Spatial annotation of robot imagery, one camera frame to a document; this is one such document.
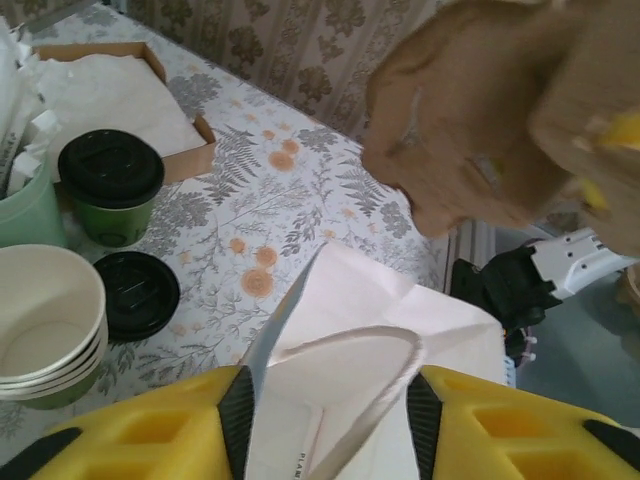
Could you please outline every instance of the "cup lid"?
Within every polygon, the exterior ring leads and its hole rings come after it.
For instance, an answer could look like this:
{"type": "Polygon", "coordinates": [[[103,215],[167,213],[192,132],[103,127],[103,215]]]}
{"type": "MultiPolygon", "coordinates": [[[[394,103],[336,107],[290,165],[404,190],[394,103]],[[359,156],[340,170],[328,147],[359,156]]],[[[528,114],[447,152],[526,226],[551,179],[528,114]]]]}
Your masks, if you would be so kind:
{"type": "Polygon", "coordinates": [[[164,262],[146,253],[118,252],[94,267],[107,292],[109,340],[144,340],[169,323],[178,308],[180,285],[164,262]]]}
{"type": "Polygon", "coordinates": [[[160,155],[119,130],[95,130],[69,142],[60,152],[58,171],[73,198],[100,208],[142,205],[164,181],[160,155]]]}

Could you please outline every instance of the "cardboard box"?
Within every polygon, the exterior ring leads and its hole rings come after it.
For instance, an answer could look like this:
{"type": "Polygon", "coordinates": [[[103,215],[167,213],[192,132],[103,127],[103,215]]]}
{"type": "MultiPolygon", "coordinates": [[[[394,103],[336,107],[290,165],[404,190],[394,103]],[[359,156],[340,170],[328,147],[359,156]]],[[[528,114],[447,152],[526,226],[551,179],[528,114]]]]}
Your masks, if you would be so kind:
{"type": "MultiPolygon", "coordinates": [[[[144,42],[46,45],[38,47],[36,51],[43,60],[54,59],[60,62],[72,62],[94,53],[116,57],[132,55],[135,58],[144,59],[162,83],[166,84],[164,67],[144,42]]],[[[198,148],[164,157],[165,184],[211,172],[216,144],[215,135],[201,115],[196,116],[193,126],[207,143],[198,148]]]]}

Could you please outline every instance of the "stacked paper bowl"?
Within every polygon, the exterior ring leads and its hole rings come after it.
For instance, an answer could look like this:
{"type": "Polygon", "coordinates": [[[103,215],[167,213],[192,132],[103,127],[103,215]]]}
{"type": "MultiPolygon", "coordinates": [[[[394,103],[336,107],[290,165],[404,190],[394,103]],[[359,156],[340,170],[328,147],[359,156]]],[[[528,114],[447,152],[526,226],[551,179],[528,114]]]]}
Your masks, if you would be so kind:
{"type": "Polygon", "coordinates": [[[108,343],[100,276],[47,245],[0,249],[0,400],[60,408],[94,384],[108,343]]]}

